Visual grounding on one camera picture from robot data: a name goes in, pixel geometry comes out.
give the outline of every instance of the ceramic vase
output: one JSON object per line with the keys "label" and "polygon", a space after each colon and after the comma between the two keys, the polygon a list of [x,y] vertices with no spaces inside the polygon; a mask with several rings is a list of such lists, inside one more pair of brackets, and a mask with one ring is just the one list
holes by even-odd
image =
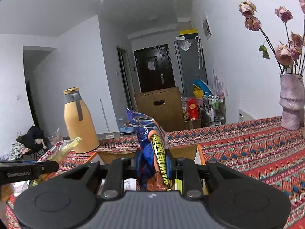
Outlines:
{"label": "ceramic vase", "polygon": [[280,105],[283,107],[281,125],[289,130],[297,130],[300,128],[301,116],[304,117],[303,77],[296,74],[280,74],[280,77]]}

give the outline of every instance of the green leaf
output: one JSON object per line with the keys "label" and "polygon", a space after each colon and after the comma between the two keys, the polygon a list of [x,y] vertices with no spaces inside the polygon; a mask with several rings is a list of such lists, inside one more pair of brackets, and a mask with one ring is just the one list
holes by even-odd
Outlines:
{"label": "green leaf", "polygon": [[267,51],[267,47],[265,47],[264,45],[261,45],[260,48],[258,49],[259,52],[268,52]]}
{"label": "green leaf", "polygon": [[264,45],[261,45],[260,48],[258,49],[259,52],[263,52],[263,58],[264,59],[270,59],[269,57],[269,53],[268,53],[268,50],[267,50],[267,47],[264,46]]}
{"label": "green leaf", "polygon": [[263,58],[264,59],[270,59],[269,53],[267,51],[263,51]]}

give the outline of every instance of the screw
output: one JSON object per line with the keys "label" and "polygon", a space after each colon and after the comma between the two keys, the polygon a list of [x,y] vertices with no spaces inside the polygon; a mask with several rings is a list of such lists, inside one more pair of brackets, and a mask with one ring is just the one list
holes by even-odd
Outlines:
{"label": "screw", "polygon": [[187,197],[190,198],[199,198],[201,196],[201,192],[196,189],[191,189],[188,192],[186,192]]}
{"label": "screw", "polygon": [[116,190],[109,189],[103,193],[103,196],[105,196],[106,198],[115,198],[118,196],[118,194],[119,193]]}

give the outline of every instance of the pink flower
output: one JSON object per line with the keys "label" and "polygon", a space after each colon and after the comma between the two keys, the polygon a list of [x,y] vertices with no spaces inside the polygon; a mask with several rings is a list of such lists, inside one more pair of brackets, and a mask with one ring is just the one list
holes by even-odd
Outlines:
{"label": "pink flower", "polygon": [[292,54],[287,45],[278,45],[274,50],[275,57],[280,64],[285,66],[293,65]]}
{"label": "pink flower", "polygon": [[303,37],[299,34],[294,34],[291,32],[289,42],[291,45],[294,45],[296,49],[301,50],[303,45]]}
{"label": "pink flower", "polygon": [[239,4],[238,10],[242,13],[243,16],[253,16],[254,11],[256,11],[256,6],[250,1],[244,1]]}
{"label": "pink flower", "polygon": [[245,27],[247,29],[250,29],[253,32],[254,31],[259,31],[260,30],[260,25],[261,25],[261,23],[260,23],[258,18],[252,17],[252,16],[251,17],[246,16]]}
{"label": "pink flower", "polygon": [[291,52],[293,60],[299,59],[301,50],[296,49],[294,45],[291,45],[289,50]]}
{"label": "pink flower", "polygon": [[299,0],[299,2],[300,2],[301,9],[303,10],[303,13],[305,14],[305,0]]}
{"label": "pink flower", "polygon": [[291,12],[285,7],[279,7],[279,9],[275,9],[275,14],[281,19],[283,23],[292,19]]}

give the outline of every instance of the thermos handle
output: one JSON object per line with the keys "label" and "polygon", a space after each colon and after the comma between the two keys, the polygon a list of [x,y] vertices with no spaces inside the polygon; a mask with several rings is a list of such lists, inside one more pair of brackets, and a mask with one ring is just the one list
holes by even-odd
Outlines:
{"label": "thermos handle", "polygon": [[80,96],[78,95],[78,93],[73,93],[72,96],[74,97],[74,101],[76,103],[78,120],[82,121],[83,120],[83,112],[81,111]]}

